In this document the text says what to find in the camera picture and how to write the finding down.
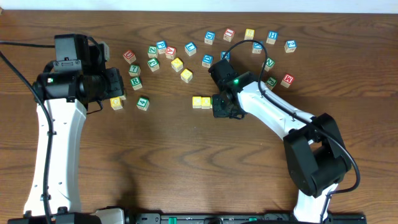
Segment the yellow O block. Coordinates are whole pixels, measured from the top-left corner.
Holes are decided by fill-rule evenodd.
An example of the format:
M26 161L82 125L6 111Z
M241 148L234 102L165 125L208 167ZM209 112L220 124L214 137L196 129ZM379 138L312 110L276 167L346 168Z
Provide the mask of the yellow O block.
M201 109L212 109L212 99L209 96L201 98Z

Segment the yellow C block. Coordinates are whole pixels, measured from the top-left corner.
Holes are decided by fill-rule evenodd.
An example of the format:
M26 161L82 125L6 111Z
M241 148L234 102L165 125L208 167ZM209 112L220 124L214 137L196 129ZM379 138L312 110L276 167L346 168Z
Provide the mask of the yellow C block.
M192 97L192 108L193 109L200 109L201 108L201 96L193 96Z

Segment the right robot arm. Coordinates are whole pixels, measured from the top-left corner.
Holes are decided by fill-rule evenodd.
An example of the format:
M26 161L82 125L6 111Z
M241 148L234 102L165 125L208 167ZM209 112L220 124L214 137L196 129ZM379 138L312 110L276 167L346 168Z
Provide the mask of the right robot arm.
M321 223L337 186L353 167L340 130L328 114L301 111L272 92L252 72L239 74L226 60L208 70L219 89L213 95L216 118L251 114L281 138L290 178L298 188L293 214L300 222Z

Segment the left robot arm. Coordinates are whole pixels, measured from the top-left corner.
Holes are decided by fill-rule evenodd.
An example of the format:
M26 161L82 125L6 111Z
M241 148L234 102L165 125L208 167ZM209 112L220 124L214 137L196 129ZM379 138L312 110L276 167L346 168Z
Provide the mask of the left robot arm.
M106 207L81 210L78 164L81 132L89 102L124 94L117 68L103 73L45 72L33 84L39 140L32 187L21 218L9 223L133 223L128 211Z

